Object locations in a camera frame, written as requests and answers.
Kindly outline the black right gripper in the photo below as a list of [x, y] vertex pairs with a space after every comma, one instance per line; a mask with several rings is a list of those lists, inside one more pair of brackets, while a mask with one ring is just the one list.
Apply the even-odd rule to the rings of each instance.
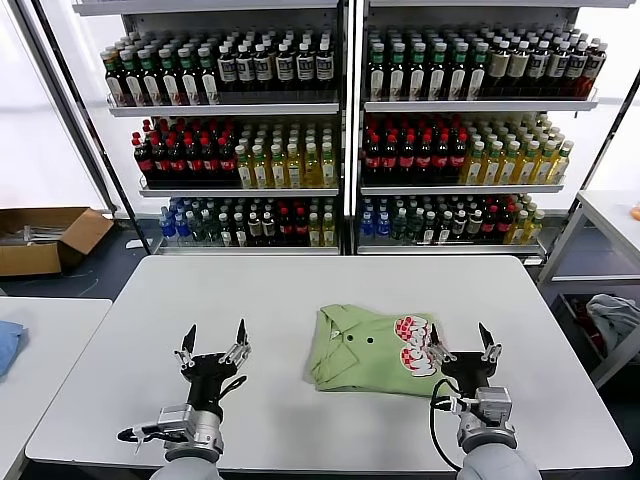
[[437, 327], [431, 325], [429, 336], [429, 352], [434, 361], [441, 365], [442, 373], [456, 380], [457, 389], [464, 398], [474, 398], [476, 390], [488, 387], [497, 368], [497, 360], [502, 352], [502, 345], [496, 343], [491, 332], [479, 323], [480, 336], [484, 345], [482, 352], [451, 353], [441, 341]]

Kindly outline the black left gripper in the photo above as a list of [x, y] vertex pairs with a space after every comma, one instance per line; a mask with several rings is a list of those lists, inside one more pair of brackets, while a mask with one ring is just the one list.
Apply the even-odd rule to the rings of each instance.
[[192, 357], [196, 331], [197, 326], [193, 324], [183, 337], [181, 348], [174, 351], [180, 362], [181, 373], [190, 383], [187, 403], [194, 410], [219, 410], [220, 400], [246, 381], [246, 376], [242, 375], [223, 387], [225, 381], [238, 373], [236, 364], [243, 364], [250, 354], [245, 320], [240, 320], [236, 341], [225, 354]]

